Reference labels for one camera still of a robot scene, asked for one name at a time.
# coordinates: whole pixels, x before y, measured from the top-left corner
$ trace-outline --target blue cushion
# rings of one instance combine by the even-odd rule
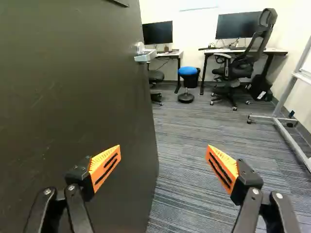
[[[179,75],[193,75],[197,73],[198,73],[198,70],[195,67],[181,67],[178,70]]]

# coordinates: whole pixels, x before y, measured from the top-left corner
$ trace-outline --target orange gripper pad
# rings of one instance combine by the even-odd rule
[[[120,145],[107,149],[92,158],[88,171],[91,175],[94,193],[102,186],[120,160]]]
[[[212,167],[227,193],[231,195],[235,181],[239,176],[237,161],[211,145],[207,147],[206,161]]]

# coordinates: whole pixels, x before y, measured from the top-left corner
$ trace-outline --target floor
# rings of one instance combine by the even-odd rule
[[[168,84],[153,89],[162,93],[164,105],[153,104],[160,169],[146,232],[231,232],[239,208],[205,161],[208,144],[244,159],[264,179],[264,191],[289,195],[301,231],[311,232],[311,174],[271,122],[246,123],[248,114],[269,114],[273,104],[245,105],[250,97],[241,92],[234,112],[227,101],[210,106],[210,87],[203,96],[199,88],[191,90],[195,95],[191,104],[179,103],[174,89]],[[311,148],[296,130],[289,131],[311,156]],[[266,232],[261,218],[256,232]]]

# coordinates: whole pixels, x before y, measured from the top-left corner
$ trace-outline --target chair base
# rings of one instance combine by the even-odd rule
[[[178,101],[181,103],[191,103],[194,101],[194,95],[190,93],[183,93],[178,95]]]
[[[150,97],[151,97],[151,101],[152,102],[156,102],[156,103],[159,103],[159,105],[163,105],[163,103],[162,103],[162,95],[161,95],[161,93],[152,93],[152,94],[150,94]]]
[[[232,105],[232,110],[237,111],[238,106],[237,106],[237,103],[233,99],[233,88],[216,87],[214,88],[213,91],[214,92],[211,93],[211,96],[214,97],[217,95],[217,97],[211,100],[210,105],[214,105],[214,101],[227,99]]]

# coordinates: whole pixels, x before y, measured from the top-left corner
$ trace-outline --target wall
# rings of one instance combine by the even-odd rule
[[[272,71],[269,73],[269,79],[275,80],[272,92],[277,99],[284,92],[286,84],[291,78],[291,72],[295,69],[306,42],[311,35],[310,27],[306,27],[306,23],[303,23],[310,22],[311,20],[308,8],[303,7],[307,5],[306,0],[291,1],[283,7],[277,19],[279,31],[276,33],[275,46],[289,52],[286,59],[276,59],[273,62]],[[294,110],[295,117],[309,132],[311,132],[310,100],[311,86],[297,81],[285,103],[286,109],[288,111]]]
[[[139,0],[142,23],[152,23],[173,20],[173,43],[169,44],[170,49],[182,49],[184,57],[182,64],[184,66],[194,66],[201,68],[203,72],[204,52],[198,51],[199,48],[207,47],[209,43],[215,42],[218,14],[261,11],[266,7],[275,7],[277,0],[219,0],[219,7],[213,9],[195,10],[180,12],[178,10],[178,0]],[[240,45],[244,46],[244,39],[240,40]],[[164,45],[158,46],[158,50],[163,50]],[[266,57],[257,62],[254,67],[253,75],[261,73]],[[151,62],[150,69],[160,67],[166,61],[154,59]],[[220,65],[215,63],[213,57],[208,60],[206,81],[212,81],[214,75],[211,70]],[[165,73],[165,80],[177,79],[177,61],[170,60],[161,69]]]

